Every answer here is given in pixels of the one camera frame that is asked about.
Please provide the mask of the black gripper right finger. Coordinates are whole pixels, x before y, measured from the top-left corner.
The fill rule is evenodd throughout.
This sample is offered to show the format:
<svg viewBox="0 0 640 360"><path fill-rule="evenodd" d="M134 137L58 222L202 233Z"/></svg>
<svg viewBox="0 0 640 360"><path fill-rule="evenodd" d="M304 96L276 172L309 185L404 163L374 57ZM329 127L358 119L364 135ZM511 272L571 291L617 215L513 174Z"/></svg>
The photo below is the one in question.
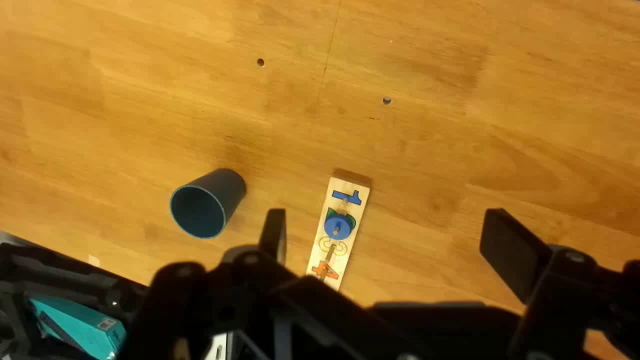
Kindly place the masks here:
<svg viewBox="0 0 640 360"><path fill-rule="evenodd" d="M521 301L534 294L553 250L505 207L485 214L481 254Z"/></svg>

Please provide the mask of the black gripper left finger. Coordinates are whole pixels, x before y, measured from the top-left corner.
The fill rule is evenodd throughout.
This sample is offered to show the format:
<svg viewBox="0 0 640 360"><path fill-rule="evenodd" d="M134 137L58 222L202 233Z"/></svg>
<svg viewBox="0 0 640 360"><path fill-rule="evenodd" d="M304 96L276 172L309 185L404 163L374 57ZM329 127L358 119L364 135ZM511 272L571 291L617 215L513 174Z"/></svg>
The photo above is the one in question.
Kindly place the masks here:
<svg viewBox="0 0 640 360"><path fill-rule="evenodd" d="M287 262L287 210L270 207L262 226L258 248L276 262Z"/></svg>

